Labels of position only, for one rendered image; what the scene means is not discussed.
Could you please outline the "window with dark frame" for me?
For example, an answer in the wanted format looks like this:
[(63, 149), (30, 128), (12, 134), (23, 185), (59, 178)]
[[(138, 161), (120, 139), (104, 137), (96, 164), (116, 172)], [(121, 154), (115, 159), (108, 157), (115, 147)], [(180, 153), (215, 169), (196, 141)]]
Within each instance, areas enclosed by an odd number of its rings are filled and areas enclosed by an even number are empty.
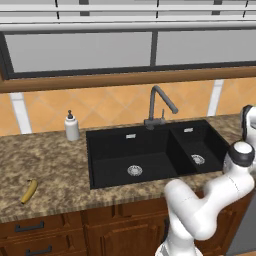
[(7, 79), (256, 66), (256, 29), (0, 32)]

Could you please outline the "wooden cupboard door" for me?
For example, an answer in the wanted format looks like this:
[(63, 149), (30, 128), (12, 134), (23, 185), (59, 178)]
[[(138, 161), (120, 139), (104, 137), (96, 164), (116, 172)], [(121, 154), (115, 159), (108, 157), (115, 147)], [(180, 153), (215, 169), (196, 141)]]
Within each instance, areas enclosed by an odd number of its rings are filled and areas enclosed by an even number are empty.
[(208, 240), (195, 241), (195, 245), (204, 256), (224, 255), (235, 236), (242, 218), (249, 206), (253, 193), (225, 207), (218, 215), (217, 230)]
[(85, 225), (89, 256), (155, 256), (166, 214), (109, 224)]

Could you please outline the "yellow banana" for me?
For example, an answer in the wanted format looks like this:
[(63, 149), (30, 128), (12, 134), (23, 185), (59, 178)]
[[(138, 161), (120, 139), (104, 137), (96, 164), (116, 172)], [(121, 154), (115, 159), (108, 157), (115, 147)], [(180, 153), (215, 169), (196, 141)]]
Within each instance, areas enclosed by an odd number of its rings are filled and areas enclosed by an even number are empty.
[(30, 185), (27, 191), (25, 192), (25, 194), (21, 198), (22, 204), (25, 204), (30, 200), (30, 198), (34, 195), (37, 187), (38, 187), (38, 181), (35, 179), (30, 180)]

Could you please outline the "wooden false drawer front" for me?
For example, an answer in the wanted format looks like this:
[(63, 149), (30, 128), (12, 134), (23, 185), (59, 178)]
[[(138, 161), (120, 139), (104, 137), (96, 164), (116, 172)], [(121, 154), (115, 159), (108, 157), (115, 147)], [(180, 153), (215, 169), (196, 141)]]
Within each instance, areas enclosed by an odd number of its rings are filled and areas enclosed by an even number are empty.
[(118, 212), (121, 216), (135, 216), (143, 214), (153, 214), (161, 211), (166, 211), (167, 205), (164, 198), (142, 200), (118, 206)]

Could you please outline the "black double sink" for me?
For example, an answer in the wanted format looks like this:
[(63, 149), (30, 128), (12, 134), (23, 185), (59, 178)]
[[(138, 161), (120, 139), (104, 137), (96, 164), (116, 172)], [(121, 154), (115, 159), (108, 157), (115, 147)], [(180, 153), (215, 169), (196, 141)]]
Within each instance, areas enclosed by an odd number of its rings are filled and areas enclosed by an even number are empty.
[(88, 131), (92, 189), (220, 171), (229, 143), (204, 119)]

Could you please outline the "white soap dispenser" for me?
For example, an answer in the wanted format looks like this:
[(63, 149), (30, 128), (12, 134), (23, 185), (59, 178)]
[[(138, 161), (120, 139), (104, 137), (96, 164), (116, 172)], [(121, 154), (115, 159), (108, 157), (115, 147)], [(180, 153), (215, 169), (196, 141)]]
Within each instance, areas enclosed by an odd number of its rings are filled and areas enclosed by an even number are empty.
[(65, 131), (66, 131), (66, 137), (69, 141), (76, 141), (79, 139), (79, 126), (78, 126), (78, 120), (75, 118), (75, 116), (72, 114), (72, 111), (68, 111), (68, 115), (64, 122), (65, 125)]

